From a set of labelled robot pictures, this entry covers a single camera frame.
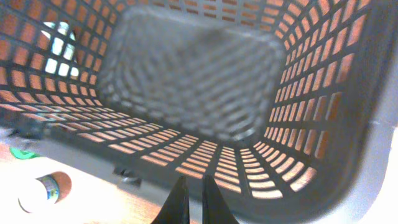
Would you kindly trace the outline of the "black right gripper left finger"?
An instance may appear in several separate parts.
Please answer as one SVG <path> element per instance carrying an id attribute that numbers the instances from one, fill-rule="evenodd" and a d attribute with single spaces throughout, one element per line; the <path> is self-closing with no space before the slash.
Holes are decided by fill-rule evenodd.
<path id="1" fill-rule="evenodd" d="M 152 224 L 189 224 L 189 191 L 186 177 L 181 176 L 171 189 L 169 196 Z"/>

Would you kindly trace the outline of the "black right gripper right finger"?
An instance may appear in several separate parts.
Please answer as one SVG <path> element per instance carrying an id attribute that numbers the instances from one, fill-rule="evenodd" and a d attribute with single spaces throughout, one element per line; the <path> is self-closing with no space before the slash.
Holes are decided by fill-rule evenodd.
<path id="1" fill-rule="evenodd" d="M 206 175 L 203 179 L 202 212 L 203 224 L 239 223 L 231 213 L 211 175 Z"/>

